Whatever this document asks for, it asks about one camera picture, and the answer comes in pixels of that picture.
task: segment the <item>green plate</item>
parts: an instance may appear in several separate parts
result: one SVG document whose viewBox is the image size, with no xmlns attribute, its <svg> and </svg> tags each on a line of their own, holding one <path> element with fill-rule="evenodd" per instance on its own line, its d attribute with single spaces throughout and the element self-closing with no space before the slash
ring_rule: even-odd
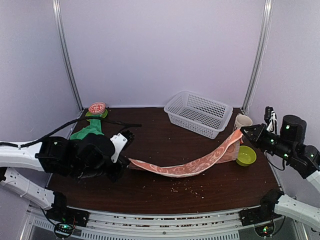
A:
<svg viewBox="0 0 320 240">
<path fill-rule="evenodd" d="M 240 166 L 247 167 L 253 164 L 257 159 L 256 152 L 248 146 L 240 146 L 236 163 Z"/>
<path fill-rule="evenodd" d="M 93 115 L 91 112 L 87 112 L 85 114 L 86 117 L 91 117 L 91 116 L 100 116 L 101 118 L 105 118 L 106 116 L 108 115 L 108 110 L 104 110 L 104 112 L 102 114 L 99 114 L 99 115 Z"/>
</svg>

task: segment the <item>red and white round object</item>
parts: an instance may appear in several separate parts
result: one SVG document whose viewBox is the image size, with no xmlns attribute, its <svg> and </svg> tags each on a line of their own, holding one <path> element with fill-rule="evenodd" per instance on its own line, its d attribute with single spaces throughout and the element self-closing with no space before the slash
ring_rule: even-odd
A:
<svg viewBox="0 0 320 240">
<path fill-rule="evenodd" d="M 104 102 L 95 102 L 89 107 L 89 112 L 94 115 L 103 114 L 106 110 L 106 104 Z"/>
</svg>

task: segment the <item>mug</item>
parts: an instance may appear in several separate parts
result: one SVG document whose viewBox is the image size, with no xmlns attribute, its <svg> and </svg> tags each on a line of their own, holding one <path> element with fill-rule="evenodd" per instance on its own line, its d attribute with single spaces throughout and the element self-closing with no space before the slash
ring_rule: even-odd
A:
<svg viewBox="0 0 320 240">
<path fill-rule="evenodd" d="M 253 124 L 253 121 L 251 120 L 250 117 L 239 113 L 235 117 L 233 131 L 240 129 L 241 127 L 251 126 L 252 124 Z"/>
</svg>

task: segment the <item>table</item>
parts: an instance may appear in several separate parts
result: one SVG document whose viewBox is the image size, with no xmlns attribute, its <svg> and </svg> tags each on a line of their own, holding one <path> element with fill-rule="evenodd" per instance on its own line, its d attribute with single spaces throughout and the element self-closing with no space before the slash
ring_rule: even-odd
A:
<svg viewBox="0 0 320 240">
<path fill-rule="evenodd" d="M 130 129 L 135 140 L 123 155 L 164 167 L 184 164 L 213 151 L 231 134 L 240 112 L 233 109 L 226 129 L 213 140 L 171 124 L 163 108 L 111 108 L 107 118 L 141 123 L 142 127 Z M 79 122 L 74 132 L 88 124 Z M 120 129 L 102 123 L 108 137 Z M 103 176 L 76 180 L 54 174 L 48 188 L 64 193 L 69 206 L 116 213 L 188 214 L 245 208 L 259 205 L 264 194 L 278 188 L 264 154 L 258 149 L 255 152 L 257 160 L 249 167 L 231 161 L 215 164 L 193 177 L 169 178 L 126 169 L 118 182 L 111 183 Z"/>
</svg>

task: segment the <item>white wall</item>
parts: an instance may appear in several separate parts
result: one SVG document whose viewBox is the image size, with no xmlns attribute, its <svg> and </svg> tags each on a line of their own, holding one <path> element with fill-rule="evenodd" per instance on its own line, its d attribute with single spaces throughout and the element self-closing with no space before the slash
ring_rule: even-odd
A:
<svg viewBox="0 0 320 240">
<path fill-rule="evenodd" d="M 249 116 L 256 124 L 264 122 L 266 106 L 274 107 L 279 120 L 287 114 L 297 115 L 307 122 L 305 144 L 320 150 L 319 9 L 320 1 L 275 1 L 261 76 Z M 281 166 L 282 161 L 275 157 L 273 162 Z M 278 173 L 287 194 L 320 207 L 319 193 L 293 168 L 287 167 Z"/>
<path fill-rule="evenodd" d="M 34 140 L 78 116 L 51 0 L 0 1 L 0 56 L 0 141 Z M 28 203 L 0 187 L 1 240 L 18 239 Z"/>
<path fill-rule="evenodd" d="M 265 1 L 61 1 L 84 106 L 164 106 L 189 90 L 242 106 Z"/>
</svg>

